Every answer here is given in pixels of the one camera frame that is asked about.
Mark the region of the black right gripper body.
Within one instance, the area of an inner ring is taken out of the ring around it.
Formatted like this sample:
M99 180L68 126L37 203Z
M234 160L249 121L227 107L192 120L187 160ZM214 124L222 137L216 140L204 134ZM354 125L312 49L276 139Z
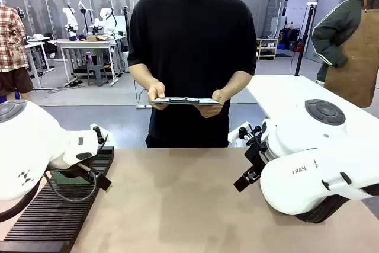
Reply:
M251 163L248 173L260 174L266 165L266 160L261 157L259 146L250 145L248 150L245 152L245 157Z

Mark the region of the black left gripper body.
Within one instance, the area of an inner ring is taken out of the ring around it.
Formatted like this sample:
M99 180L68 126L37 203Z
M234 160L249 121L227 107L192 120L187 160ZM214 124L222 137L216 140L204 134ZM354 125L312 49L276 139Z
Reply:
M82 178L85 178L88 182L97 182L98 175L96 171L82 163L78 163L76 165L81 169L82 172L86 172L86 174L82 174Z

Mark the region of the person's left hand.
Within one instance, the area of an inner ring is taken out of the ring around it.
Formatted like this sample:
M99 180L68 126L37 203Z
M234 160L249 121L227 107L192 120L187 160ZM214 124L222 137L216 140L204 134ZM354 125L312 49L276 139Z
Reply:
M196 106L196 109L200 112L200 114L204 118L210 118L210 117L214 117L214 116L218 115L221 112L225 102L230 99L230 95L227 92L227 90L225 88L223 88L221 90L214 91L212 99L214 101L217 101L219 103L219 105L199 105L199 106Z

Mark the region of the person's right hand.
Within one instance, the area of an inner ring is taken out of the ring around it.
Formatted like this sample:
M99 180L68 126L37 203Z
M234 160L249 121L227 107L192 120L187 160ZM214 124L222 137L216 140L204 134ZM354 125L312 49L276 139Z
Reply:
M156 81L152 82L147 87L147 97L148 101L152 103L156 99L161 99L165 97L165 86L163 83Z

